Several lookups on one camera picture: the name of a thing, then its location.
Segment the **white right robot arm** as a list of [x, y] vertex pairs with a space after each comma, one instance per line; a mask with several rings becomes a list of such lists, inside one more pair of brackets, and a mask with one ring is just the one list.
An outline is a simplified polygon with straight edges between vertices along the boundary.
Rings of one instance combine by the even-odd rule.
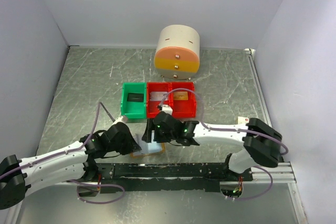
[[219, 125], [200, 121], [180, 121], [172, 115], [160, 112], [147, 120], [142, 136], [146, 143], [169, 143], [176, 141], [182, 146], [203, 144], [227, 144], [242, 149], [229, 154], [223, 167], [223, 176], [235, 180], [245, 170], [260, 165], [268, 168], [278, 166], [282, 135], [260, 119], [251, 118], [246, 124]]

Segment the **tan leather card holder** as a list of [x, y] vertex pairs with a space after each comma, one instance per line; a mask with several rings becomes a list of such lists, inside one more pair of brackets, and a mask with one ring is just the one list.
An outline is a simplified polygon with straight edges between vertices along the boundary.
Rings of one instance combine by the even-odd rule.
[[135, 151], [131, 153], [130, 156], [132, 158], [140, 158], [140, 157], [145, 157], [145, 156], [150, 156], [150, 155], [155, 155], [155, 154], [162, 154], [165, 152], [164, 143], [144, 142], [142, 141], [142, 136], [138, 134], [134, 136], [134, 139], [141, 149], [139, 151]]

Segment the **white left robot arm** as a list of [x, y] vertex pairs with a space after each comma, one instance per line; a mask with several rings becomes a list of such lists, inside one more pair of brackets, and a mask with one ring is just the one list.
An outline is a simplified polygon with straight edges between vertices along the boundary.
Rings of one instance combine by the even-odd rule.
[[1, 209], [57, 183], [93, 181], [98, 176], [97, 158], [110, 152], [128, 155], [140, 149], [127, 125], [119, 122], [50, 153], [22, 159], [8, 156], [1, 161]]

